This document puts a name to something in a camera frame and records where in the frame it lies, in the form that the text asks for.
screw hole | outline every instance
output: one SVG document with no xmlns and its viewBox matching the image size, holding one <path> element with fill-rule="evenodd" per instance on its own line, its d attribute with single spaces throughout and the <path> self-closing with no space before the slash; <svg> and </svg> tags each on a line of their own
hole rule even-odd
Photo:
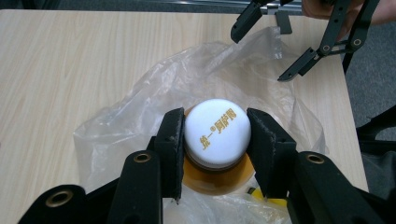
<svg viewBox="0 0 396 224">
<path fill-rule="evenodd" d="M 360 39 L 356 39 L 355 41 L 353 41 L 353 44 L 356 46 L 359 46 L 361 44 L 361 40 Z"/>
<path fill-rule="evenodd" d="M 70 189 L 58 191 L 46 200 L 46 206 L 59 207 L 68 203 L 73 198 L 73 192 Z"/>
<path fill-rule="evenodd" d="M 330 46 L 329 46 L 329 45 L 325 45 L 325 46 L 323 46 L 323 50 L 324 50 L 324 51 L 328 51 L 328 50 L 330 50 Z"/>
<path fill-rule="evenodd" d="M 134 157 L 135 162 L 146 162 L 151 159 L 149 154 L 142 153 Z"/>
<path fill-rule="evenodd" d="M 322 164 L 324 162 L 323 158 L 313 154 L 307 155 L 306 159 L 316 164 Z"/>
</svg>

plastic bag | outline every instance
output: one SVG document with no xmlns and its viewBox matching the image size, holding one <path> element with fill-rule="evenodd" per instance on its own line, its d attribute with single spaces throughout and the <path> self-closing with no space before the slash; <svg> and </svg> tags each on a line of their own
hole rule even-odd
<svg viewBox="0 0 396 224">
<path fill-rule="evenodd" d="M 286 207 L 258 201 L 249 194 L 208 196 L 188 188 L 183 189 L 179 204 L 173 200 L 164 200 L 163 214 L 163 223 L 177 224 L 290 222 Z"/>
<path fill-rule="evenodd" d="M 282 44 L 279 28 L 269 27 L 239 44 L 206 43 L 157 63 L 121 102 L 76 129 L 80 184 L 90 192 L 117 178 L 125 158 L 146 149 L 166 112 L 212 98 L 265 111 L 294 138 L 299 151 L 324 154 L 320 123 L 295 98 L 292 82 L 277 81 L 297 57 Z M 181 203 L 191 193 L 183 190 Z"/>
</svg>

table surface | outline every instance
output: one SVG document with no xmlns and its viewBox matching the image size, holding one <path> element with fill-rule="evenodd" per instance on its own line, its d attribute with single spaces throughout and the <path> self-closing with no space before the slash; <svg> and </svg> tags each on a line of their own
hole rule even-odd
<svg viewBox="0 0 396 224">
<path fill-rule="evenodd" d="M 200 43 L 232 43 L 238 15 L 147 12 L 0 11 L 0 217 L 15 223 L 47 189 L 78 184 L 73 131 L 114 105 L 152 65 Z M 327 22 L 292 17 L 282 35 L 303 53 Z M 250 31 L 276 25 L 264 16 Z M 331 157 L 367 189 L 339 57 L 293 80 L 324 128 Z"/>
</svg>

human hand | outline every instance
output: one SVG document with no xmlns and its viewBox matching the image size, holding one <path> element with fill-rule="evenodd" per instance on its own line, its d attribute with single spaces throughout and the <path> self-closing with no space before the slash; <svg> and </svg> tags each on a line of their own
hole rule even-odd
<svg viewBox="0 0 396 224">
<path fill-rule="evenodd" d="M 349 33 L 358 17 L 363 2 L 363 0 L 352 0 L 346 11 L 346 18 L 337 39 L 341 39 Z M 327 20 L 332 14 L 332 6 L 320 0 L 303 0 L 302 8 L 304 15 L 307 17 Z M 372 24 L 381 24 L 389 21 L 396 21 L 396 0 L 380 0 L 372 17 Z"/>
</svg>

metal bolt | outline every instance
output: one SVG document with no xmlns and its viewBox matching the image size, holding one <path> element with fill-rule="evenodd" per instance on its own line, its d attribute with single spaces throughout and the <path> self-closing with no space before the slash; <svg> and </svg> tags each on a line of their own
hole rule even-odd
<svg viewBox="0 0 396 224">
<path fill-rule="evenodd" d="M 73 198 L 73 192 L 70 189 L 64 189 L 58 191 L 46 200 L 46 206 L 48 207 L 59 207 L 68 203 Z"/>
<path fill-rule="evenodd" d="M 329 49 L 330 49 L 330 46 L 329 46 L 329 45 L 323 46 L 323 50 L 324 50 L 324 51 L 328 51 Z"/>
<path fill-rule="evenodd" d="M 360 39 L 356 39 L 355 41 L 353 41 L 353 44 L 356 46 L 359 46 L 361 44 L 361 40 Z"/>
</svg>

